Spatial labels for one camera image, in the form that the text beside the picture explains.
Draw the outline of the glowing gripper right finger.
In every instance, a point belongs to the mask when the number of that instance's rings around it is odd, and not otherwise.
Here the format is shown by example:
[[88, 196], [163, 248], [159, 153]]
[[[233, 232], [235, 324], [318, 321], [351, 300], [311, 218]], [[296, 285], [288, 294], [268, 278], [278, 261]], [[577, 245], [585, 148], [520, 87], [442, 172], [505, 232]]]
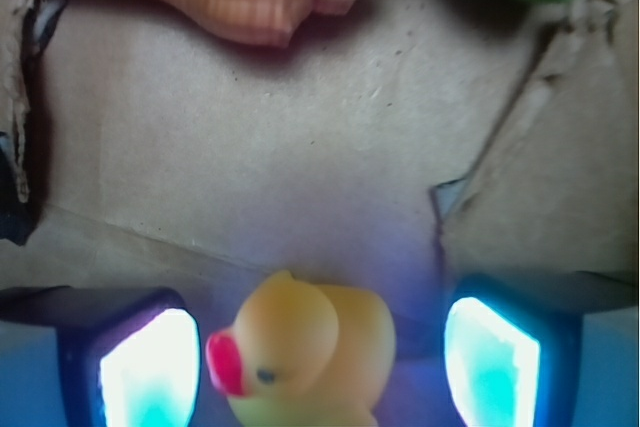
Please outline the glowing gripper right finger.
[[467, 426], [569, 426], [581, 320], [568, 274], [471, 274], [443, 333], [452, 402]]

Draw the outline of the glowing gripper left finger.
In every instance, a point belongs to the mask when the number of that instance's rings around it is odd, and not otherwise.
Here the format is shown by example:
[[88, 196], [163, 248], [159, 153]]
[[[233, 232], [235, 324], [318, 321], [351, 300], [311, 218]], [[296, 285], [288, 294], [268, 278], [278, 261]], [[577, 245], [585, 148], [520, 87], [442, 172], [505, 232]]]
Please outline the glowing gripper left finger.
[[197, 323], [175, 290], [57, 292], [60, 378], [71, 426], [186, 426], [200, 383]]

